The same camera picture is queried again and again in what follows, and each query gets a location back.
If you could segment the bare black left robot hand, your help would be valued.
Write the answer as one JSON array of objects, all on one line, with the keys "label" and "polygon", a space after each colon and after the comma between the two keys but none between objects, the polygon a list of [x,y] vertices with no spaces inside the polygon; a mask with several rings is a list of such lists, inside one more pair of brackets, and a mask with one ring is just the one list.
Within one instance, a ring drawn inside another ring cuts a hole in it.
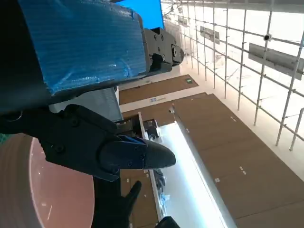
[{"label": "bare black left robot hand", "polygon": [[107,181],[121,169],[173,166],[170,149],[121,135],[84,106],[49,106],[170,72],[183,59],[174,36],[144,28],[139,14],[111,1],[3,0],[0,131],[33,136],[48,162]]}]

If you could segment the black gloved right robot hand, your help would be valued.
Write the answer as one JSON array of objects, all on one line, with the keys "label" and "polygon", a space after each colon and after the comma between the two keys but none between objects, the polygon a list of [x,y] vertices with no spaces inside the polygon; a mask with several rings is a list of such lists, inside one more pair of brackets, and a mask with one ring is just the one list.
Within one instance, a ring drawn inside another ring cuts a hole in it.
[{"label": "black gloved right robot hand", "polygon": [[136,181],[126,196],[121,194],[121,179],[107,181],[94,177],[95,207],[93,228],[128,228],[129,217],[142,183]]}]

